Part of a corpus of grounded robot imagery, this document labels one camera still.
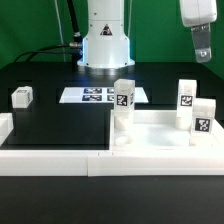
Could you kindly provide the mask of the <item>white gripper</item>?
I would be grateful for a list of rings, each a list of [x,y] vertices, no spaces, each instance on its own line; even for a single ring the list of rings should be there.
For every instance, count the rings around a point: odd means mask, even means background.
[[[179,3],[183,25],[192,27],[196,61],[198,63],[210,61],[212,51],[209,23],[217,19],[216,0],[179,0]]]

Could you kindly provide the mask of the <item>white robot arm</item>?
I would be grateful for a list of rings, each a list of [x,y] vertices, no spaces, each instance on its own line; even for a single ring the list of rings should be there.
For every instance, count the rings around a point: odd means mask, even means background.
[[[195,58],[212,58],[210,24],[217,19],[216,0],[179,0],[183,25],[191,28]],[[82,41],[81,71],[116,75],[132,70],[130,40],[124,33],[124,0],[87,0],[88,33]]]

